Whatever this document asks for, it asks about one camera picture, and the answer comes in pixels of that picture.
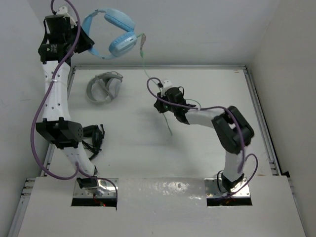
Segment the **light blue headphones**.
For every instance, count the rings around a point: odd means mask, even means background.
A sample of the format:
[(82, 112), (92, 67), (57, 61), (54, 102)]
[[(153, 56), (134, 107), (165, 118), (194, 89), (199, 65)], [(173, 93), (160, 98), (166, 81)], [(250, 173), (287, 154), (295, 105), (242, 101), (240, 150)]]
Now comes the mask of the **light blue headphones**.
[(94, 48), (91, 47), (88, 52), (96, 57), (101, 59), (114, 59), (120, 56), (123, 56), (127, 52), (129, 52), (137, 43), (138, 39), (135, 34), (135, 22), (125, 13), (114, 9), (114, 8), (101, 8), (93, 11), (91, 14), (85, 17), (83, 22), (81, 23), (81, 27), (84, 32), (89, 36), (90, 34), (90, 27), (92, 24), (92, 19), (99, 13), (105, 13), (104, 19), (109, 22), (110, 24), (122, 29), (125, 33), (115, 40), (111, 42), (109, 45), (108, 51), (110, 55), (101, 55), (99, 52)]

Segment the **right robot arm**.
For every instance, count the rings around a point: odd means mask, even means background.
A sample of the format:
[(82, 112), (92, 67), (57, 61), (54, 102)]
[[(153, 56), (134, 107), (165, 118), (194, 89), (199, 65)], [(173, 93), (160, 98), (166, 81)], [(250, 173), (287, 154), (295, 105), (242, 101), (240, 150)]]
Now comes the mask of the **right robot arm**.
[(245, 148), (254, 137), (254, 130), (235, 106), (224, 108), (224, 112), (198, 109), (186, 102), (180, 88), (158, 84), (154, 107), (161, 114), (172, 112), (180, 123), (213, 128), (225, 150), (225, 166), (222, 185), (230, 192), (244, 178)]

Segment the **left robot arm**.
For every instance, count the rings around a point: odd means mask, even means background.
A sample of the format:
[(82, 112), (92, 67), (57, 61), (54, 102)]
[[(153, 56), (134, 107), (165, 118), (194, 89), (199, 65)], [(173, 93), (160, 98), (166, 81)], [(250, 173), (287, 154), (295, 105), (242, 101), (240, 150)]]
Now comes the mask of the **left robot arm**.
[(45, 96), (40, 104), (42, 119), (35, 120), (32, 129), (62, 150), (76, 172), (94, 176), (97, 169), (82, 144), (83, 127), (72, 121), (68, 108), (71, 57), (91, 49), (94, 41), (79, 22), (72, 25), (69, 16), (49, 15), (43, 23), (45, 33), (38, 52), (44, 72)]

